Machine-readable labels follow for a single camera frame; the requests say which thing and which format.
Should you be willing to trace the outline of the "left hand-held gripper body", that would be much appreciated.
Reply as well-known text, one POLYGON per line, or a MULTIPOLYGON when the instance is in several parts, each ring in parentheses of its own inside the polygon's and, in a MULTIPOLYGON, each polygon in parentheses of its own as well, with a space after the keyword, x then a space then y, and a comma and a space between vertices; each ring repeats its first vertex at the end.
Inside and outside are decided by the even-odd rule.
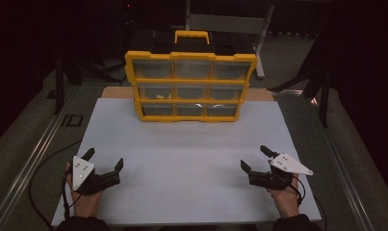
POLYGON ((92 195, 120 183, 115 169, 96 174, 94 164, 75 156, 72 162, 72 189, 81 195, 92 195))

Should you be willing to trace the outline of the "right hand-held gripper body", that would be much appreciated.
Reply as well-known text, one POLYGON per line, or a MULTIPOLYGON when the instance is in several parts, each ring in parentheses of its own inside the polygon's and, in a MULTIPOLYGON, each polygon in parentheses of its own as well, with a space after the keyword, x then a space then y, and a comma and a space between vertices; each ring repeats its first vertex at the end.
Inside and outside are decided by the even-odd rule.
POLYGON ((313 175, 313 171, 300 161, 286 153, 268 152, 271 170, 268 172, 254 171, 247 167, 250 185, 266 189, 283 191, 292 184, 295 174, 313 175))

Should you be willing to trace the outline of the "clear plastic drawer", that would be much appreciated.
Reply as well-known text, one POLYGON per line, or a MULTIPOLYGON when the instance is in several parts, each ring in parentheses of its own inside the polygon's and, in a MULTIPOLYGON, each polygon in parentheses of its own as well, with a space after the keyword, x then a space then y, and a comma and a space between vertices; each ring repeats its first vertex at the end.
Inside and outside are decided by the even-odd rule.
POLYGON ((142 84, 138 89, 142 99, 157 99, 157 94, 164 95, 164 99, 172 98, 172 85, 169 84, 142 84))

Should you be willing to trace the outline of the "yellow drawer organizer cabinet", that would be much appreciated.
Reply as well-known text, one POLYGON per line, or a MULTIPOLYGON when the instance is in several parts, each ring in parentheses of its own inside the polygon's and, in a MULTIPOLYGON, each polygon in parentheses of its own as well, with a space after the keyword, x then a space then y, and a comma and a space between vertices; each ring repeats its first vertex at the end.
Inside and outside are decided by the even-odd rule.
POLYGON ((175 31, 156 32, 153 30, 138 31, 129 50, 125 53, 126 77, 135 96, 134 84, 130 81, 129 74, 133 72, 133 62, 136 60, 201 60, 223 62, 250 62, 251 73, 256 67, 258 58, 247 37, 241 34, 208 33, 205 31, 175 31))

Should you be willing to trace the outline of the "person's right hand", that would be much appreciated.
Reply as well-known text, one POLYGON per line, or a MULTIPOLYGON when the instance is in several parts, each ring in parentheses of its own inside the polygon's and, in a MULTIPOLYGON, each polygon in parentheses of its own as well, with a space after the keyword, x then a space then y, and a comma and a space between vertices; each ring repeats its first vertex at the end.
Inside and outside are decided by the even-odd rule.
POLYGON ((285 190, 267 189, 281 218, 291 218, 299 215, 297 185, 297 174, 294 174, 291 185, 285 190))

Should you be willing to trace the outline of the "person's left hand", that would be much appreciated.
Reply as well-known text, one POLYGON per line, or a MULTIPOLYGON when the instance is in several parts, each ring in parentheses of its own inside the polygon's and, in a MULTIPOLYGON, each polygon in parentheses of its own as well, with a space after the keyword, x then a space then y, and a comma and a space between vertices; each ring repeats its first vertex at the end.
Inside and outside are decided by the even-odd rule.
POLYGON ((80 218, 91 218, 97 215, 103 191, 92 195, 81 195, 72 189, 72 176, 68 174, 66 182, 70 188, 70 194, 74 202, 74 216, 80 218))

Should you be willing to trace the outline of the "white board sheet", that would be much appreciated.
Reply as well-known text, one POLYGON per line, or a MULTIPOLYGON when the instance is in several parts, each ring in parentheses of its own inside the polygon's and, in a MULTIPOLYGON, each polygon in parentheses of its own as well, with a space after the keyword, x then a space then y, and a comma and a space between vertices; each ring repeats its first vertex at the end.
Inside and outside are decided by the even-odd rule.
POLYGON ((236 122, 142 122, 130 99, 100 98, 78 152, 100 173, 117 161, 120 182, 98 217, 111 225, 257 223, 277 218, 271 196, 249 184, 240 163, 266 172, 260 148, 296 157, 278 104, 246 102, 236 122))

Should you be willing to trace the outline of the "black metal stand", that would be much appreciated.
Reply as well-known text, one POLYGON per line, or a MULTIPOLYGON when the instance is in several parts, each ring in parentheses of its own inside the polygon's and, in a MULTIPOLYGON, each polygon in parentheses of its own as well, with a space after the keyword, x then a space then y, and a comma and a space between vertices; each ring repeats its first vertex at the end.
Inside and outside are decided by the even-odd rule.
POLYGON ((65 104, 65 77, 71 84, 81 85, 83 82, 81 69, 85 69, 104 81, 117 83, 118 79, 110 76, 109 73, 124 69, 124 66, 125 62, 120 61, 109 67, 98 68, 81 59, 66 47, 57 49, 55 52, 55 89, 51 90, 48 95, 56 102, 54 114, 57 115, 65 104))
POLYGON ((281 85, 269 88, 269 91, 281 92, 304 80, 308 83, 302 91, 304 98, 313 99, 318 93, 320 96, 319 119, 323 127, 327 128, 327 106, 330 87, 330 66, 332 63, 331 39, 326 31, 321 31, 304 59, 297 76, 281 85))

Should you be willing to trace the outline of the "set of clear small drawers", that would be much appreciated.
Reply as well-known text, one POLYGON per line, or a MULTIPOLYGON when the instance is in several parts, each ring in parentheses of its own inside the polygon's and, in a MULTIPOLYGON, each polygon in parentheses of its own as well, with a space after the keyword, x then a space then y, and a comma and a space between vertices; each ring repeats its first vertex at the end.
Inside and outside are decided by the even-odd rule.
POLYGON ((136 60, 128 76, 145 121, 235 121, 250 73, 250 62, 136 60), (142 84, 172 85, 172 98, 142 99, 142 84))

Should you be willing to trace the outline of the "grey metal stand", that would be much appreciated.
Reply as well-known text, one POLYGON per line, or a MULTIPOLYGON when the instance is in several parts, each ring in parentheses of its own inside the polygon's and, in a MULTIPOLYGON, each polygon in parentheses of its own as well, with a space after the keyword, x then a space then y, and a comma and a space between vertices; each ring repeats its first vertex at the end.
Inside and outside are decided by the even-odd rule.
POLYGON ((192 0, 186 0, 185 30, 242 33, 258 36, 258 42, 253 47, 258 58, 256 77, 263 80, 265 71, 261 61, 261 50, 272 20, 274 5, 269 4, 267 12, 262 18, 192 13, 191 5, 192 0))

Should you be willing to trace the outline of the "black rectangular floor frame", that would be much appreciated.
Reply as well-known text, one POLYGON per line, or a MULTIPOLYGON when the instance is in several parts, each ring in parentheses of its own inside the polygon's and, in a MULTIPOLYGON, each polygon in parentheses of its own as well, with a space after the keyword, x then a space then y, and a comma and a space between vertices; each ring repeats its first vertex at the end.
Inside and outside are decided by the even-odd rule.
POLYGON ((82 115, 66 114, 61 122, 62 127, 79 127, 82 125, 84 117, 82 115))

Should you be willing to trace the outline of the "metal floor rail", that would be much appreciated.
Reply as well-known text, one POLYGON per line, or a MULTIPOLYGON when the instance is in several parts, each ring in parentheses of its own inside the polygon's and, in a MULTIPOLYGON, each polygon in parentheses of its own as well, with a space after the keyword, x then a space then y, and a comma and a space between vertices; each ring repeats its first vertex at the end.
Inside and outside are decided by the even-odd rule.
POLYGON ((323 127, 320 118, 319 118, 319 105, 315 98, 307 100, 308 107, 315 117, 314 122, 318 127, 318 130, 321 132, 323 136, 324 145, 329 152, 329 158, 331 163, 335 169, 335 173, 337 178, 343 188, 343 193, 348 202, 349 208, 351 209, 355 220, 361 231, 374 231, 374 226, 372 221, 370 220, 366 209, 362 203, 360 195, 358 194, 357 189, 355 188, 346 166, 342 161, 339 152, 336 148, 335 142, 330 136, 328 130, 323 127))
POLYGON ((42 91, 0 139, 0 231, 29 184, 36 167, 63 120, 65 108, 78 89, 69 87, 64 104, 55 110, 55 101, 42 91))

